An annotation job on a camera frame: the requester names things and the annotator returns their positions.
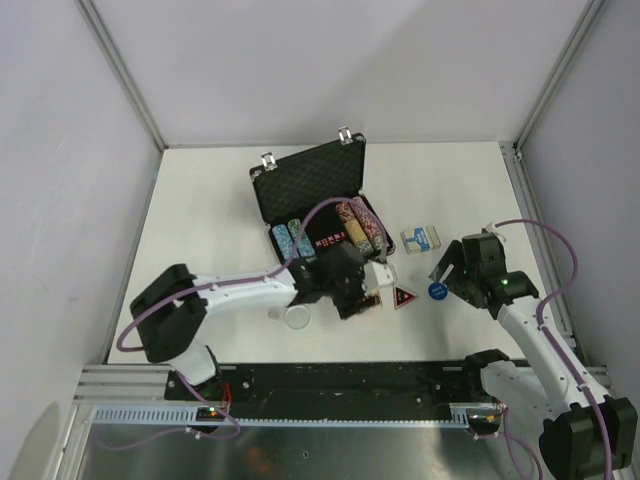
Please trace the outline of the blue card deck box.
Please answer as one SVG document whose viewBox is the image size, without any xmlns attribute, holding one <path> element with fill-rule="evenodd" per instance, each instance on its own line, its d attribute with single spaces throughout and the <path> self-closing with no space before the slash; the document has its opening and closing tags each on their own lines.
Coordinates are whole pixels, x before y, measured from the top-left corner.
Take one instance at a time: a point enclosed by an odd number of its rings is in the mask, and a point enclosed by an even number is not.
<svg viewBox="0 0 640 480">
<path fill-rule="evenodd" d="M 433 225 L 416 226 L 401 232 L 405 251 L 409 255 L 438 250 L 442 242 Z"/>
</svg>

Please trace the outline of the red card deck box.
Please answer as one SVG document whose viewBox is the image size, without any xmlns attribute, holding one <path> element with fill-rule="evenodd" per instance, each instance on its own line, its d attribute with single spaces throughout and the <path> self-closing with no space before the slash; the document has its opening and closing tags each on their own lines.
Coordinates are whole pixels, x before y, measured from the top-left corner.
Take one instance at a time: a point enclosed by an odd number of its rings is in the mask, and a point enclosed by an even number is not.
<svg viewBox="0 0 640 480">
<path fill-rule="evenodd" d="M 358 314 L 364 314 L 374 308 L 382 306 L 382 299 L 379 294 L 365 296 L 358 302 Z"/>
</svg>

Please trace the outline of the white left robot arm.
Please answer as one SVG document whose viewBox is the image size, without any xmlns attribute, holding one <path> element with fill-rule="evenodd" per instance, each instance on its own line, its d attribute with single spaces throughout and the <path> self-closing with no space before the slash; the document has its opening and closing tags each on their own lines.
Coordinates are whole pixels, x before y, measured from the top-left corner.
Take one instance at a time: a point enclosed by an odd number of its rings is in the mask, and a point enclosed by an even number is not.
<svg viewBox="0 0 640 480">
<path fill-rule="evenodd" d="M 375 304 L 371 292 L 382 263 L 348 242 L 316 259 L 294 257 L 272 271 L 245 276 L 195 275 L 184 264 L 166 269 L 130 304 L 132 322 L 116 340 L 123 353 L 141 351 L 151 364 L 168 364 L 197 398 L 221 387 L 217 360 L 197 338 L 205 319 L 258 308 L 289 309 L 329 298 L 342 319 Z"/>
</svg>

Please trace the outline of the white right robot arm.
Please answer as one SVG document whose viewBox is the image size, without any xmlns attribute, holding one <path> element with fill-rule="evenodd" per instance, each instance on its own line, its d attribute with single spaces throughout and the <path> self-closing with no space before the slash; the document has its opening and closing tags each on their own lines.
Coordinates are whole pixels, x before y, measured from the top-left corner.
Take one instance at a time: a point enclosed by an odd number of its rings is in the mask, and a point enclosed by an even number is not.
<svg viewBox="0 0 640 480">
<path fill-rule="evenodd" d="M 541 311 L 528 275 L 508 271 L 504 246 L 488 231 L 452 241 L 430 277 L 449 293 L 487 311 L 516 342 L 534 377 L 498 349 L 466 357 L 463 393 L 500 400 L 539 432 L 539 451 L 556 479 L 611 478 L 630 466 L 638 412 L 615 398 L 581 363 L 555 322 Z"/>
</svg>

